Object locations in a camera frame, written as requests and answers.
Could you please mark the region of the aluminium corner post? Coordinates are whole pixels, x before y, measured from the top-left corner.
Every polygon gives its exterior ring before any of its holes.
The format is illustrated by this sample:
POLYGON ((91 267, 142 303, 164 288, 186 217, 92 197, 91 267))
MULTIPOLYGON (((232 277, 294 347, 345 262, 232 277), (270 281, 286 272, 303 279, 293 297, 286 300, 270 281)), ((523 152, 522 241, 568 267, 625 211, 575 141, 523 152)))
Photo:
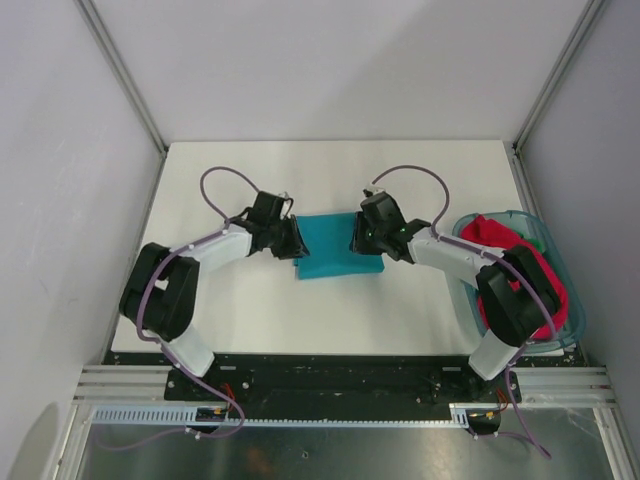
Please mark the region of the aluminium corner post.
POLYGON ((512 148, 516 154, 520 154, 523 151, 534 130, 543 119, 552 100, 569 74, 571 67, 577 61, 579 54, 584 49, 609 4, 610 1, 606 0, 589 0, 586 2, 531 109, 512 141, 512 148))
POLYGON ((73 3, 154 149, 165 158, 168 146, 95 2, 74 0, 73 3))

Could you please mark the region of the clear blue plastic bin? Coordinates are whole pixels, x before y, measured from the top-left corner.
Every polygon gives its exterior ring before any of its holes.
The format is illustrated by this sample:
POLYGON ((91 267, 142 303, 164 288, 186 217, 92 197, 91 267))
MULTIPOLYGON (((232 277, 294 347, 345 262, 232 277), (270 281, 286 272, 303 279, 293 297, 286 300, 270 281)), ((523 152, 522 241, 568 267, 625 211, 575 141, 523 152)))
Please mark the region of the clear blue plastic bin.
POLYGON ((523 240, 524 237, 542 240, 546 251, 544 254, 537 251, 536 257, 549 275, 562 308, 554 315, 556 340, 549 340, 549 330, 545 328, 534 336, 534 343, 527 353, 534 356, 560 355, 563 350, 577 345, 586 329, 586 314, 553 237, 539 218, 518 210, 471 213, 457 220, 452 234, 475 243, 505 249, 518 244, 534 248, 523 240))

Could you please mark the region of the green t-shirt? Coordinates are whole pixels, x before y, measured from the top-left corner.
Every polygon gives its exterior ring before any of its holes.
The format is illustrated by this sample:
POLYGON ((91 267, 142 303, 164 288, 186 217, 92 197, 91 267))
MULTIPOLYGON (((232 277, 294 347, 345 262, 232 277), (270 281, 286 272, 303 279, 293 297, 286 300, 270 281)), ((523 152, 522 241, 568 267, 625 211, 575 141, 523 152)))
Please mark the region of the green t-shirt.
POLYGON ((546 245, 542 240, 538 238, 529 238, 529 237, 524 237, 523 240, 526 241, 528 244, 530 244, 532 247, 534 247, 541 254, 545 253, 546 245))

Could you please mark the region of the teal t-shirt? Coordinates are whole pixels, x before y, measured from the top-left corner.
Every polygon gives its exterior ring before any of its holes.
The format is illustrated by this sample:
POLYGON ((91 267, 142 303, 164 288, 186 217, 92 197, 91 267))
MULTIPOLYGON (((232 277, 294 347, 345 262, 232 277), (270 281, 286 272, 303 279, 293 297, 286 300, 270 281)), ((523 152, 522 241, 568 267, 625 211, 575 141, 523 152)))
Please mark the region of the teal t-shirt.
POLYGON ((351 251, 356 223, 354 212, 298 216, 297 223, 309 251, 308 256, 293 261, 298 280, 380 274, 384 271, 380 256, 351 251))

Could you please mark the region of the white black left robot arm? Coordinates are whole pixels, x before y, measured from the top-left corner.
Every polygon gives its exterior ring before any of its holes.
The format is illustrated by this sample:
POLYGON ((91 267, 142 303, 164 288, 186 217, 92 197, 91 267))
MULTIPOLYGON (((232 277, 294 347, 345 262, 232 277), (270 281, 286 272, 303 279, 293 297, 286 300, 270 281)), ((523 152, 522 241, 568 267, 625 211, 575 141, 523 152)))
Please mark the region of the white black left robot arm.
POLYGON ((192 324, 202 276, 265 249, 280 260, 309 255, 287 195, 257 193, 254 203, 221 227, 183 246, 155 242, 140 250, 119 302, 119 313, 138 338, 158 345, 187 372, 186 387, 197 398, 214 397, 220 374, 211 369, 215 353, 192 324))

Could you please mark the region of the right aluminium corner post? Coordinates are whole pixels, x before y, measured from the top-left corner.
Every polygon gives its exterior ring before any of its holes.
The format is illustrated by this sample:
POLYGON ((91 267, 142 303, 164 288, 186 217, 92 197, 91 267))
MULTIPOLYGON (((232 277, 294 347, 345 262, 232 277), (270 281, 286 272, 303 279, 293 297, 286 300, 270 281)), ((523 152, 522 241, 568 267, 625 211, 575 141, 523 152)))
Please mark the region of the right aluminium corner post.
POLYGON ((516 154, 520 154, 523 151, 534 130, 543 119, 552 100, 569 74, 571 67, 577 61, 579 54, 584 49, 609 4, 610 1, 606 0, 589 0, 586 2, 531 109, 512 141, 512 148, 516 154))

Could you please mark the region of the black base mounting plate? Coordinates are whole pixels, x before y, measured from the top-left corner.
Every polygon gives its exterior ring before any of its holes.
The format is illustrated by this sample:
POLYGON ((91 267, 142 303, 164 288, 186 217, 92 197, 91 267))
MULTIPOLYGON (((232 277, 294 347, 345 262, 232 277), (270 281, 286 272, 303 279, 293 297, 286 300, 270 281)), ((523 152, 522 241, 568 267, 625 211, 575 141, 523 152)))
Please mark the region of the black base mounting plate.
POLYGON ((462 355, 340 356, 219 354, 197 385, 171 369, 169 401, 215 400, 212 388, 231 392, 244 412, 355 416, 373 412, 397 419, 425 405, 494 404, 501 394, 521 394, 516 374, 485 381, 462 355))

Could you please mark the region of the aluminium frame rail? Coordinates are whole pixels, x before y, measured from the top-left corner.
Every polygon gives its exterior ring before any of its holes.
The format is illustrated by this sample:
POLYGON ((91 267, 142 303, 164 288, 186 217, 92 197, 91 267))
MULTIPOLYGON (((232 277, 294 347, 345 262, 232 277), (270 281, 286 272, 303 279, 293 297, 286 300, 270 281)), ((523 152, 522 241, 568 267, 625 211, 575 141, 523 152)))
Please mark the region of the aluminium frame rail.
POLYGON ((167 366, 85 366, 73 400, 92 404, 159 402, 164 399, 169 371, 167 366))

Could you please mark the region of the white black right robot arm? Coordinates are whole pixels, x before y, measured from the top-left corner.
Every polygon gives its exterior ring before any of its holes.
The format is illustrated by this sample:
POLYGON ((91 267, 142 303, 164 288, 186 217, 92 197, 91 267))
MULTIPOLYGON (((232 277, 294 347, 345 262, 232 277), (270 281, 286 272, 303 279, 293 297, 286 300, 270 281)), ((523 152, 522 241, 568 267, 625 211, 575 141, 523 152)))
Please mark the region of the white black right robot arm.
POLYGON ((367 189, 356 212, 350 249, 360 255, 387 255, 396 262, 427 266, 453 276, 478 292, 488 330, 469 356, 461 376, 463 393, 484 401, 497 389, 497 376, 512 365, 534 335, 549 328, 561 301, 534 252, 516 245, 499 249, 440 234, 421 219, 407 221, 396 200, 367 189))

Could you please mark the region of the left aluminium corner post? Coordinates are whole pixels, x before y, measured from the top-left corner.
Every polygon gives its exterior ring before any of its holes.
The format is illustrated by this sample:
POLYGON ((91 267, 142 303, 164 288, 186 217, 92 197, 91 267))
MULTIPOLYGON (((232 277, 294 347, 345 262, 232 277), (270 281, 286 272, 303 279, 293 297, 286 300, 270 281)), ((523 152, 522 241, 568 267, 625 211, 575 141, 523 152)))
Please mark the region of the left aluminium corner post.
POLYGON ((168 146, 95 2, 74 0, 73 3, 154 149, 165 158, 168 146))

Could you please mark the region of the magenta red t-shirt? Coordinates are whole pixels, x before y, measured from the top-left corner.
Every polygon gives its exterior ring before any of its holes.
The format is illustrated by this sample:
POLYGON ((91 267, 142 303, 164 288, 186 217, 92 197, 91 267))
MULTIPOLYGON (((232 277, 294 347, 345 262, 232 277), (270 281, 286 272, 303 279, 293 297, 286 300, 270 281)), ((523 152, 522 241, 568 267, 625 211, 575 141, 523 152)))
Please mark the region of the magenta red t-shirt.
POLYGON ((552 331, 538 304, 506 267, 490 266, 480 275, 478 290, 467 287, 472 312, 482 333, 490 330, 505 342, 532 339, 548 343, 559 334, 570 314, 568 282, 562 279, 550 249, 541 236, 527 236, 513 221, 522 212, 475 215, 458 229, 457 236, 487 247, 503 249, 505 260, 529 282, 551 315, 552 331))

